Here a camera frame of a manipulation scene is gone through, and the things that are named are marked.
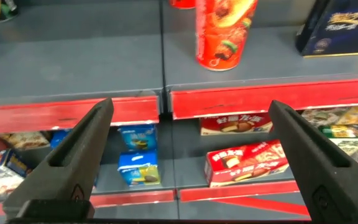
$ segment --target upper shelf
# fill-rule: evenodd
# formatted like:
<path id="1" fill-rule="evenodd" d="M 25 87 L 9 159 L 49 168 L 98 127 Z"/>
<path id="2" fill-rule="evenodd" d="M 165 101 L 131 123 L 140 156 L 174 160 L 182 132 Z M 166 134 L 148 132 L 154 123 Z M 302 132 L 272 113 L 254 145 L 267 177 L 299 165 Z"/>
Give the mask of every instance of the upper shelf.
<path id="1" fill-rule="evenodd" d="M 70 128 L 98 101 L 81 100 L 106 97 L 126 111 L 115 124 L 158 122 L 162 88 L 158 1 L 35 5 L 0 24 L 0 120 L 15 123 L 0 132 Z"/>
<path id="2" fill-rule="evenodd" d="M 303 58 L 294 45 L 298 26 L 252 27 L 240 64 L 212 72 L 195 60 L 195 12 L 165 4 L 163 18 L 175 119 L 265 111 L 271 100 L 296 109 L 358 104 L 358 56 Z"/>

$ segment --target dark blue box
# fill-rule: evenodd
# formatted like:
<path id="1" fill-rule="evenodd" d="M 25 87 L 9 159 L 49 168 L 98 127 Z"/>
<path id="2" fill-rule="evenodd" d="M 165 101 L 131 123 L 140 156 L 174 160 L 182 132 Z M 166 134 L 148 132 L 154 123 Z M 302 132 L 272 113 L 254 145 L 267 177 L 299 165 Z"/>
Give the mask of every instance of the dark blue box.
<path id="1" fill-rule="evenodd" d="M 358 54 L 358 0 L 316 0 L 296 48 L 305 57 Z"/>

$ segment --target red shelf edge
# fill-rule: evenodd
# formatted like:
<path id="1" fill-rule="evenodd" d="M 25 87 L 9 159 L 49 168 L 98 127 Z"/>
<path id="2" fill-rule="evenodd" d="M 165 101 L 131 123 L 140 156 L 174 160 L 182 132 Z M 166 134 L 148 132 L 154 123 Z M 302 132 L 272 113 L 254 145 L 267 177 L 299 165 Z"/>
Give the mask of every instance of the red shelf edge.
<path id="1" fill-rule="evenodd" d="M 259 184 L 231 185 L 216 188 L 196 188 L 180 190 L 181 202 L 216 200 L 220 198 L 251 197 L 257 195 L 287 194 L 299 192 L 295 180 L 266 182 Z"/>
<path id="2" fill-rule="evenodd" d="M 142 203 L 164 203 L 175 200 L 174 190 L 156 190 L 150 192 L 133 192 L 111 195 L 92 195 L 90 201 L 94 208 L 118 205 L 137 205 Z M 5 215 L 0 202 L 0 215 Z"/>
<path id="3" fill-rule="evenodd" d="M 0 106 L 0 133 L 72 128 L 99 101 L 88 99 Z M 111 125 L 158 123 L 157 96 L 112 98 Z"/>
<path id="4" fill-rule="evenodd" d="M 358 79 L 171 92 L 173 119 L 267 112 L 272 100 L 296 110 L 358 105 Z"/>

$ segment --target black plastic jaw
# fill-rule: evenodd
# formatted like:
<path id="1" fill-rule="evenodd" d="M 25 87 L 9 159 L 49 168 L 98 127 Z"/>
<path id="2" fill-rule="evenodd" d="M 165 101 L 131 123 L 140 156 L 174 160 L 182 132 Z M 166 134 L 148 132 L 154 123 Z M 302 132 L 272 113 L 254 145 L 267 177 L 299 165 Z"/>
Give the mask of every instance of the black plastic jaw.
<path id="1" fill-rule="evenodd" d="M 358 222 L 358 163 L 288 105 L 268 113 L 312 220 Z"/>
<path id="2" fill-rule="evenodd" d="M 40 200 L 49 204 L 56 204 L 49 200 L 72 204 L 72 201 L 90 199 L 113 111 L 111 99 L 105 99 L 85 115 L 62 143 L 5 200 L 3 210 L 8 219 L 16 217 L 19 212 L 21 215 L 32 213 L 21 211 L 30 200 L 35 200 L 28 202 L 31 205 L 43 207 Z M 51 209 L 50 215 L 54 216 L 55 212 L 55 209 Z M 48 211 L 42 213 L 43 217 L 48 215 Z"/>

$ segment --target red cylindrical can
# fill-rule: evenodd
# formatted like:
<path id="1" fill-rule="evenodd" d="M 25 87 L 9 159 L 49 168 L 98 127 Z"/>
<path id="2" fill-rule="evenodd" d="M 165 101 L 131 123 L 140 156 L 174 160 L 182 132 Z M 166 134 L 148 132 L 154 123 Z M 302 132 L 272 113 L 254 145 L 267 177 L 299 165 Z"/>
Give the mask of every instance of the red cylindrical can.
<path id="1" fill-rule="evenodd" d="M 196 0 L 196 58 L 214 71 L 237 66 L 258 0 Z"/>
<path id="2" fill-rule="evenodd" d="M 170 2 L 178 9 L 193 9 L 196 6 L 196 0 L 170 0 Z"/>

